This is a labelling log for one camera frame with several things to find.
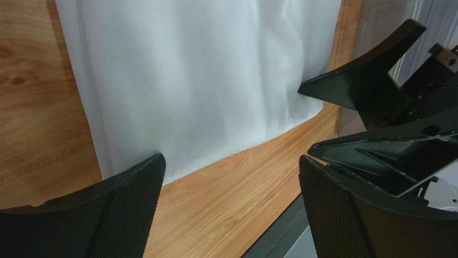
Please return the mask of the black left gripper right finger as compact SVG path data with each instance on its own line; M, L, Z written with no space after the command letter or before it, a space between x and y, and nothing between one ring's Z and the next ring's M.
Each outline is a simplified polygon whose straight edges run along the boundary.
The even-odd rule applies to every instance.
M318 257L457 257L457 213L394 197L301 156Z

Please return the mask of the white t shirt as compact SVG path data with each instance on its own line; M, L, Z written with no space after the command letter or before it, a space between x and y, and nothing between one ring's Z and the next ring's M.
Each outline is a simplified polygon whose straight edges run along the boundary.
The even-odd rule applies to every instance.
M155 153L164 184L267 142L324 103L340 1L57 1L102 178Z

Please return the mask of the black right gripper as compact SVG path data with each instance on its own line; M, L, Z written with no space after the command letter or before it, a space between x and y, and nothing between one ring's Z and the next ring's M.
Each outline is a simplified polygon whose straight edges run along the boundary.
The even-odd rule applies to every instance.
M301 95L357 111L368 130L318 142L309 155L393 196L457 160L457 46L434 44L401 88L389 75L425 31L408 19L366 54L300 85Z

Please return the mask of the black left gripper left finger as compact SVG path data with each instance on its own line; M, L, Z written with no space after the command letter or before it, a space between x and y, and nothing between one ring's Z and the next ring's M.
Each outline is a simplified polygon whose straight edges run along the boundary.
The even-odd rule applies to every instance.
M142 257L166 160L134 167L39 206L1 210L1 257Z

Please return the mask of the clear plastic bin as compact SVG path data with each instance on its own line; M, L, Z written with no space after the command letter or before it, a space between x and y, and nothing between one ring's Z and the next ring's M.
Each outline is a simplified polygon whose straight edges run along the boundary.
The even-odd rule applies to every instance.
M439 133L457 129L457 47L435 43L430 56L398 86L389 70L426 31L408 19L381 43L343 66L348 102L369 133L416 122Z

